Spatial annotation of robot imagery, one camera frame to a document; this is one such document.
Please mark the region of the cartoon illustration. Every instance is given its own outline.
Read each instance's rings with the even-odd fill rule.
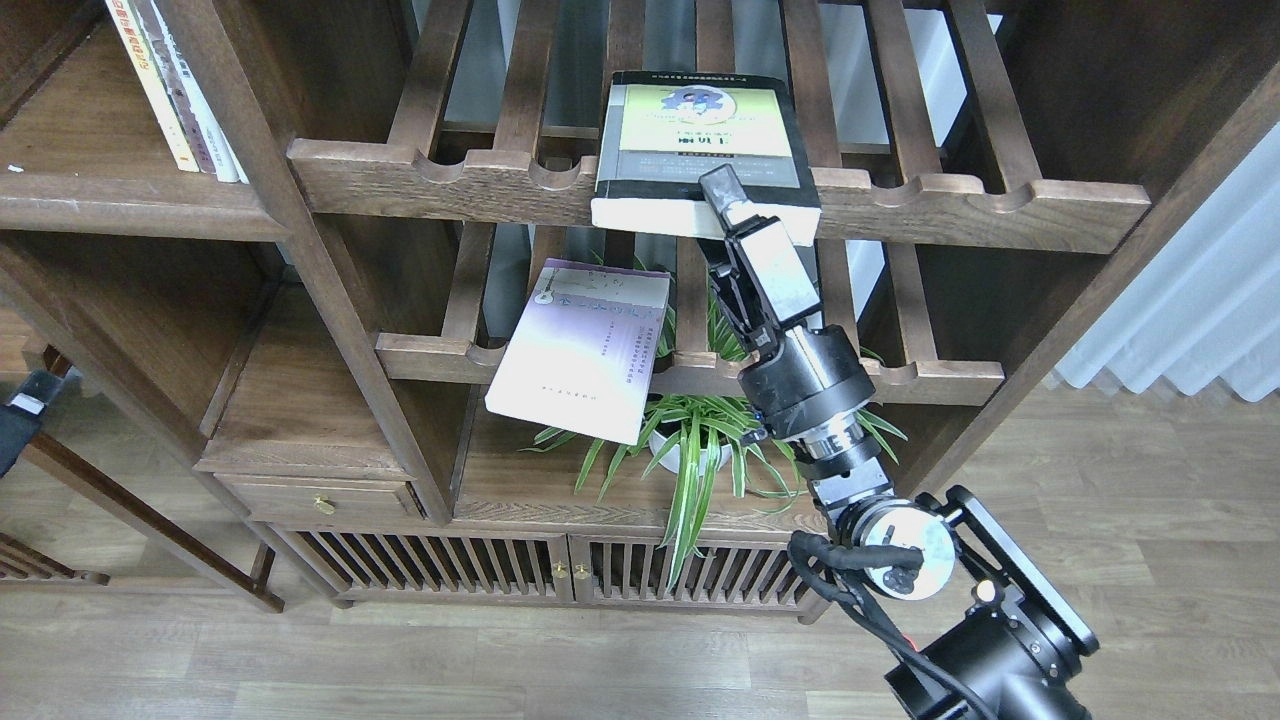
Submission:
[[[689,85],[662,99],[666,110],[675,110],[681,122],[692,124],[722,123],[737,111],[730,94],[709,85]]]

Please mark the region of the purple book cover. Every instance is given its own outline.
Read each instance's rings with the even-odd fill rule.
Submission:
[[[639,439],[667,273],[548,260],[485,395],[490,413]]]

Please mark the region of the cabinet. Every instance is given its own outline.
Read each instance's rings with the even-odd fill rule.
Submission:
[[[530,428],[477,407],[502,354],[481,314],[495,224],[536,225],[538,263],[589,222],[594,129],[543,123],[550,58],[572,50],[559,3],[521,4],[488,127],[443,114],[467,0],[433,0],[420,37],[394,0],[159,5],[252,184],[172,168],[118,44],[73,31],[88,10],[0,5],[47,40],[4,60],[0,160],[26,172],[0,174],[0,290],[314,587],[820,610],[778,555],[814,512],[717,498],[707,559],[668,596],[669,486],[636,469],[605,503],[576,497],[580,455],[518,454]],[[883,356],[865,364],[913,438],[890,468],[910,493],[945,483],[1276,122],[1280,9],[911,0],[946,17],[970,94],[940,150],[902,3],[858,5],[888,146],[838,142],[820,3],[780,1],[780,33],[828,320]],[[608,4],[602,77],[641,63],[645,9]],[[1000,37],[983,10],[1009,14]],[[699,69],[733,69],[732,12],[695,4]],[[854,236],[888,260],[856,319]],[[605,259],[631,242],[608,233]],[[673,242],[677,352],[654,388],[736,392],[700,331],[696,249]]]

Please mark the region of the spider plant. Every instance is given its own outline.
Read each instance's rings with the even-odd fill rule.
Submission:
[[[714,300],[714,296],[708,295],[707,336],[709,348],[726,360],[746,359],[748,352],[739,343],[728,319],[721,313],[719,304]],[[663,332],[658,340],[659,357],[672,351],[675,325],[675,311],[668,307]],[[896,462],[897,456],[888,446],[883,433],[893,434],[902,439],[906,439],[906,436],[891,423],[865,409],[859,410],[858,421],[868,433],[876,437]],[[653,454],[653,459],[649,460],[641,478],[648,477],[658,466],[664,455],[676,448],[680,450],[676,487],[672,493],[671,511],[667,515],[666,534],[660,543],[668,548],[668,552],[673,553],[671,570],[667,575],[668,591],[675,585],[689,556],[694,553],[701,556],[696,542],[710,509],[710,500],[716,487],[716,474],[722,462],[722,447],[728,448],[735,497],[744,497],[750,492],[760,497],[785,500],[786,502],[781,507],[772,511],[781,512],[787,510],[800,495],[799,491],[792,489],[783,473],[774,466],[773,461],[765,456],[759,446],[741,443],[742,436],[758,424],[755,411],[742,398],[664,395],[650,400],[645,405],[640,437],[635,445],[618,445],[613,448],[604,478],[600,482],[596,502],[604,500],[604,495],[613,484],[622,461],[639,455],[649,445],[654,433],[659,433],[659,437],[666,436],[666,441]],[[576,433],[568,430],[545,428],[534,438],[532,447],[525,450],[548,452],[563,446],[575,437]],[[773,442],[781,456],[791,465],[787,475],[799,478],[795,468],[795,452],[791,447],[777,439],[771,439],[771,442]],[[573,483],[575,493],[581,492],[586,484],[586,479],[604,448],[605,441],[599,438],[595,438],[588,447],[581,470]],[[748,469],[748,459],[753,456],[756,460],[754,464],[764,469],[777,489],[772,487],[769,489],[759,488],[753,482]]]

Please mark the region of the row of books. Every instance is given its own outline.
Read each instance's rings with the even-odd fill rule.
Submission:
[[[178,168],[248,182],[154,0],[105,0]]]

